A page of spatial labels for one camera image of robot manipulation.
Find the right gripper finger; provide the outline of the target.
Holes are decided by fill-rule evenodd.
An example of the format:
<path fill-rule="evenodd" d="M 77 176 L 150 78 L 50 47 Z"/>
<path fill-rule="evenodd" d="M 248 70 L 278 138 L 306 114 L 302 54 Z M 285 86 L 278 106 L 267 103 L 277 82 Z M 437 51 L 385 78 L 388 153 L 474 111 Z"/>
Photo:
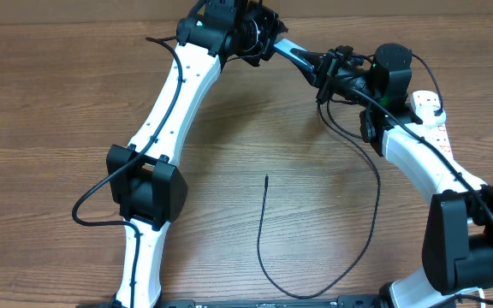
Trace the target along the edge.
<path fill-rule="evenodd" d="M 333 59 L 336 57 L 336 54 L 333 50 L 329 50 L 326 53 L 321 52 L 312 52 L 308 50 L 301 50 L 298 48 L 293 48 L 291 53 L 299 58 L 302 62 L 317 64 L 322 62 L 325 58 Z"/>
<path fill-rule="evenodd" d="M 308 84 L 320 88 L 324 83 L 324 65 L 307 65 L 307 64 L 296 64 L 298 70 L 302 73 L 302 75 L 307 80 Z"/>

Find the blue screen smartphone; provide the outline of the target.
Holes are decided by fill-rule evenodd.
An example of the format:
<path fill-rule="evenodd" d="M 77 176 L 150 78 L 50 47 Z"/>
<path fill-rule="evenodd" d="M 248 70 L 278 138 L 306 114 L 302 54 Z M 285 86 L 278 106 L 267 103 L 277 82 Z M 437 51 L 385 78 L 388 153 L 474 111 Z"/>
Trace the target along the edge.
<path fill-rule="evenodd" d="M 307 73 L 313 72 L 314 66 L 302 56 L 302 53 L 306 52 L 306 50 L 293 41 L 278 36 L 273 44 L 273 48 L 277 54 L 288 59 L 298 69 L 306 71 Z"/>

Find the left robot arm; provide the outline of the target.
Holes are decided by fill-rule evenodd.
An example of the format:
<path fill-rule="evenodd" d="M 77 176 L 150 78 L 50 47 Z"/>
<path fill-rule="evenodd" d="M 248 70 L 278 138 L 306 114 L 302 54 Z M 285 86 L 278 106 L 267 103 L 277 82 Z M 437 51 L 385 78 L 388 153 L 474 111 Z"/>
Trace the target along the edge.
<path fill-rule="evenodd" d="M 199 107 L 226 62 L 257 67 L 285 29 L 276 12 L 250 1 L 200 1 L 179 21 L 173 62 L 151 112 L 128 145 L 111 146 L 106 157 L 126 231 L 122 283 L 111 306 L 157 305 L 165 237 L 187 198 L 181 152 Z"/>

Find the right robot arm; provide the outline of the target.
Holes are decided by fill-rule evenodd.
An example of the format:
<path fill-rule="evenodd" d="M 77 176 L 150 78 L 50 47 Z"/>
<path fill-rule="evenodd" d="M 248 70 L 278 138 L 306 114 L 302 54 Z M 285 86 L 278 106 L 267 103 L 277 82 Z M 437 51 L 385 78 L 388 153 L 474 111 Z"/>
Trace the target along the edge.
<path fill-rule="evenodd" d="M 407 176 L 430 208 L 421 267 L 376 294 L 342 295 L 337 304 L 489 304 L 482 292 L 493 287 L 493 186 L 454 160 L 441 93 L 408 91 L 412 51 L 382 44 L 370 56 L 349 46 L 317 53 L 287 40 L 276 49 L 317 89 L 318 113 L 329 128 L 338 129 L 332 103 L 361 107 L 360 137 Z"/>

